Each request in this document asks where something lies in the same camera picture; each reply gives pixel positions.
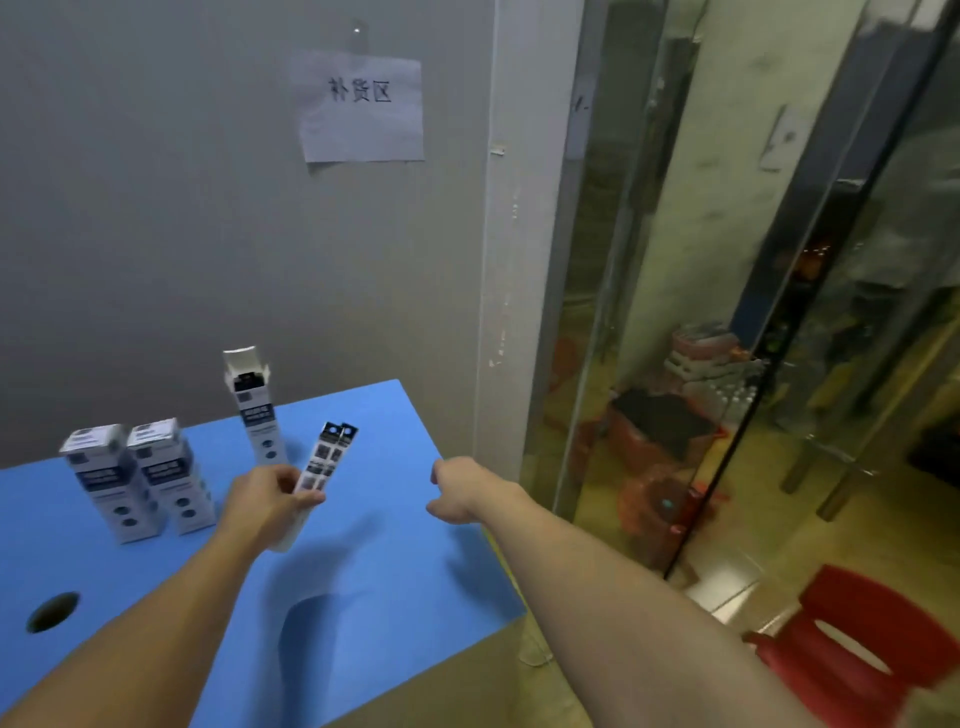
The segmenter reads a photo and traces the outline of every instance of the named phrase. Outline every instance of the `right hand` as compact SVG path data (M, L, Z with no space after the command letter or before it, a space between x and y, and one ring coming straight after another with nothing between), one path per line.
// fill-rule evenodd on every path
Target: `right hand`
M427 512L455 525L479 521L477 508L481 499L505 483L472 457L438 460L433 464L430 482L440 488L440 497L426 504Z

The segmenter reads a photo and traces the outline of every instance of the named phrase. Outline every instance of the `stacked boxes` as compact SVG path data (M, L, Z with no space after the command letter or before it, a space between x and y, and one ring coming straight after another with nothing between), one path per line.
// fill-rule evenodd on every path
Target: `stacked boxes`
M323 490L327 480L333 476L333 472L343 460L344 455L347 454L347 450L353 443L353 438L358 431L356 427L347 423L342 425L326 423L317 439L317 444L313 448L306 468L300 473L294 493L297 491ZM290 548L300 534L303 524L306 523L307 515L307 513L298 515L287 535L280 542L271 546L271 549L286 551Z
M180 534L217 522L213 498L200 477L200 466L176 419L139 425L127 448L143 472L150 491L177 524Z
M240 407L240 417L253 445L257 465L287 462L287 451L276 423L267 381L270 368L260 363L256 347L224 352L226 381Z
M78 429L60 448L121 544L156 536L164 523L126 440L123 425L104 425Z

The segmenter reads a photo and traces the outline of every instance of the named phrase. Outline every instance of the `gray wall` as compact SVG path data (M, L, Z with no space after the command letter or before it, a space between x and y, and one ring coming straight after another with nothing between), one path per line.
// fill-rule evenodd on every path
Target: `gray wall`
M493 5L3 3L0 464L229 416L219 352L249 344L276 400L398 377L469 451ZM285 54L346 49L352 18L423 62L426 163L304 165Z

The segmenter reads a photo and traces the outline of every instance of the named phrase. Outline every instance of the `left hand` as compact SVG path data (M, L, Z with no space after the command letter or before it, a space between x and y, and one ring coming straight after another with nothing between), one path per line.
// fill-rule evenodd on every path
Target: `left hand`
M326 500L322 491L294 494L299 477L292 465L266 465L235 478L215 536L244 549L251 558L278 542L297 513Z

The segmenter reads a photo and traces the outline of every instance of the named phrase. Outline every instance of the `finger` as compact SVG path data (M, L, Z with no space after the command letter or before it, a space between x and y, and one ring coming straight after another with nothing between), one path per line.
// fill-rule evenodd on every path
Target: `finger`
M305 511L318 506L326 500L323 491L298 491L293 494L294 507L298 511Z
M300 471L292 465L265 465L276 478L276 484L284 493L293 493L294 486L300 478Z

